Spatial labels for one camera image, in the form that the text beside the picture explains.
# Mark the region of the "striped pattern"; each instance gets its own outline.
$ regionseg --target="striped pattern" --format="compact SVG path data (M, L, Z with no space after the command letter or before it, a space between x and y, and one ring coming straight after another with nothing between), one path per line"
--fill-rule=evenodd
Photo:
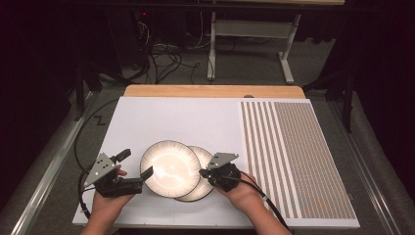
M248 167L286 218L355 219L310 103L241 102Z

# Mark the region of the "table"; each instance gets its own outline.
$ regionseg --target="table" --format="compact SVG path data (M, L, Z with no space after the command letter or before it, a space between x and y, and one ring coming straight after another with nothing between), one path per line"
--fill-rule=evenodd
M255 98L243 98L247 95ZM123 167L134 177L139 174L140 156L146 149L167 139L212 153L241 154L233 163L255 175L291 227L359 226L311 104L299 87L128 86L100 152L112 156L130 148L132 155ZM92 194L88 191L84 195L88 207ZM147 188L140 200L136 198L124 208L115 225L251 227L245 215L216 191L194 203L162 198ZM79 213L73 219L75 224L85 222Z
M344 0L218 0L218 2L240 3L272 3L272 4L301 4L301 5L343 5ZM286 39L283 52L279 52L279 61L288 84L294 84L293 75L288 64L288 56L300 23L300 14L294 16L291 23L253 22L239 20L217 20L216 12L212 12L210 24L210 50L208 54L207 79L214 80L216 67L215 42L216 35L249 36Z

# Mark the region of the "wooden strip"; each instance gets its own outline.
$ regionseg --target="wooden strip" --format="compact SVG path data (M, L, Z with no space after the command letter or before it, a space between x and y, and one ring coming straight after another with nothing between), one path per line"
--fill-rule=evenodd
M124 96L130 97L206 97L305 99L298 86L250 86L250 85L129 85Z

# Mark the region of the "wrist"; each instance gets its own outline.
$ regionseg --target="wrist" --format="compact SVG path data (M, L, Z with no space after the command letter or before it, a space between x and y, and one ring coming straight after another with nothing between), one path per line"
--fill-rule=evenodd
M113 224L106 221L105 219L102 219L99 216L94 216L92 213L88 223L85 226L85 229L82 231L82 235L88 235L88 234L95 234L95 235L104 235L107 234L108 231L112 228Z

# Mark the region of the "table leg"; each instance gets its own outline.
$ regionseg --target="table leg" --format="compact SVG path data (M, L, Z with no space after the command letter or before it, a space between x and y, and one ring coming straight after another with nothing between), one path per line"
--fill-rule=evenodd
M294 37L296 36L297 28L299 27L301 15L296 15L293 21L293 24L290 28L289 35L287 37L287 44L284 52L279 53L279 59L281 63L281 68L283 69L284 77L288 84L294 84L293 75L291 74L290 66L288 64L288 54L290 53L291 47L293 45Z
M214 72L216 67L216 51L215 51L215 38L216 38L216 12L211 13L210 24L210 50L208 53L207 64L207 80L214 80Z

